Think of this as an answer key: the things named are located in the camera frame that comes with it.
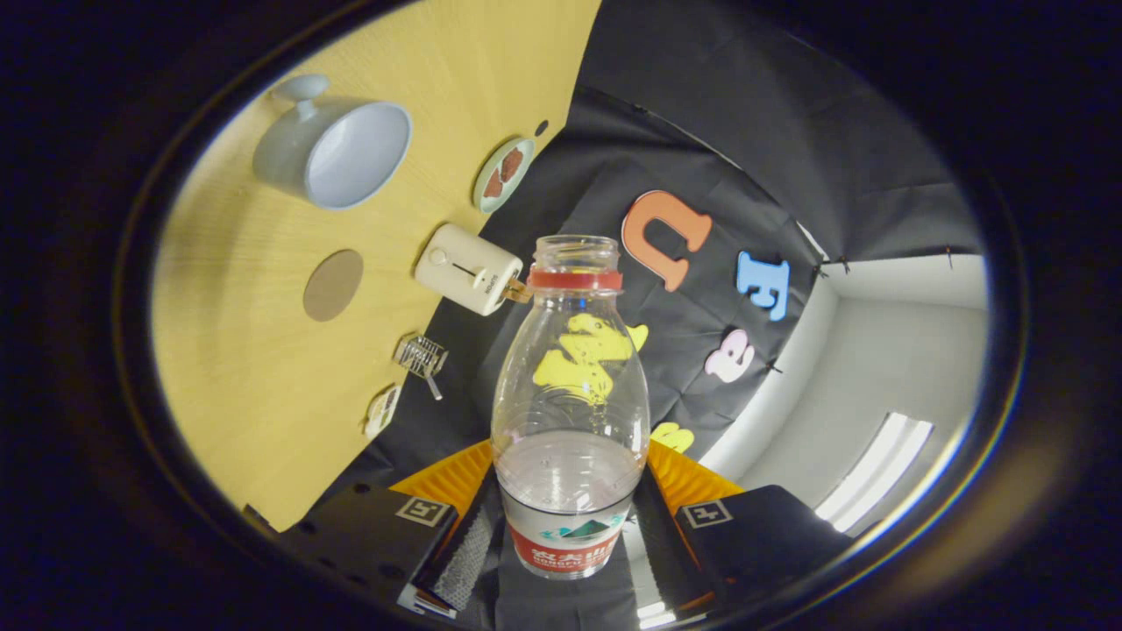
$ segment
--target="food on plate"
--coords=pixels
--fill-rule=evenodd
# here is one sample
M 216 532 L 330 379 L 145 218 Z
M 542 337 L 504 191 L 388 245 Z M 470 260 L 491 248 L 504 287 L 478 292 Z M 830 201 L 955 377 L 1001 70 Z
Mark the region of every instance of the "food on plate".
M 518 167 L 522 166 L 522 159 L 525 156 L 515 147 L 511 153 L 506 154 L 503 158 L 503 173 L 499 179 L 503 182 L 509 182 L 514 174 L 518 172 Z
M 487 181 L 487 188 L 484 189 L 485 198 L 497 198 L 503 194 L 503 183 L 499 182 L 498 170 L 496 168 L 491 173 L 490 180 Z

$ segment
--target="ceramic cup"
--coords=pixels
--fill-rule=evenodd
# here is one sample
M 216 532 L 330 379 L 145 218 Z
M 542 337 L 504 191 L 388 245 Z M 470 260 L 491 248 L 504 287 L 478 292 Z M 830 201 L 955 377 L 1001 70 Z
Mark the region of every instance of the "ceramic cup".
M 410 148 L 413 120 L 396 103 L 318 98 L 328 85 L 327 76 L 307 74 L 274 90 L 295 107 L 257 145 L 254 174 L 320 208 L 344 210 L 394 176 Z

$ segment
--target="plastic bottle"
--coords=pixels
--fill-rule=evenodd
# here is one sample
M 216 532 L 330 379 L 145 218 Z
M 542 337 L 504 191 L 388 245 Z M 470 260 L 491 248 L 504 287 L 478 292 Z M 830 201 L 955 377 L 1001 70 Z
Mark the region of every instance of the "plastic bottle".
M 646 465 L 651 413 L 616 311 L 616 241 L 544 237 L 534 258 L 534 303 L 499 375 L 491 448 L 522 565 L 577 579 L 611 555 Z

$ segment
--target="brown circle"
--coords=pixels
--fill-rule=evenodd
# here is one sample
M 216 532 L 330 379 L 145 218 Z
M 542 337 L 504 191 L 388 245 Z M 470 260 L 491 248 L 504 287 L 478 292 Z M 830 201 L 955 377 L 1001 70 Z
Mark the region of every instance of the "brown circle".
M 327 322 L 350 304 L 362 280 L 362 257 L 352 249 L 339 250 L 323 259 L 304 287 L 304 312 L 316 322 Z

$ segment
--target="small wire rack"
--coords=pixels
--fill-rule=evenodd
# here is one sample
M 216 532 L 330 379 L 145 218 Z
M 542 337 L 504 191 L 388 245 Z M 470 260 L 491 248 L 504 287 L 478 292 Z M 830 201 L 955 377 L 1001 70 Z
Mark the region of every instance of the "small wire rack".
M 394 351 L 394 362 L 397 362 L 405 369 L 421 377 L 429 384 L 432 395 L 440 401 L 443 395 L 436 387 L 433 376 L 444 367 L 444 359 L 448 358 L 448 350 L 443 346 L 432 341 L 421 333 L 410 333 L 397 342 Z

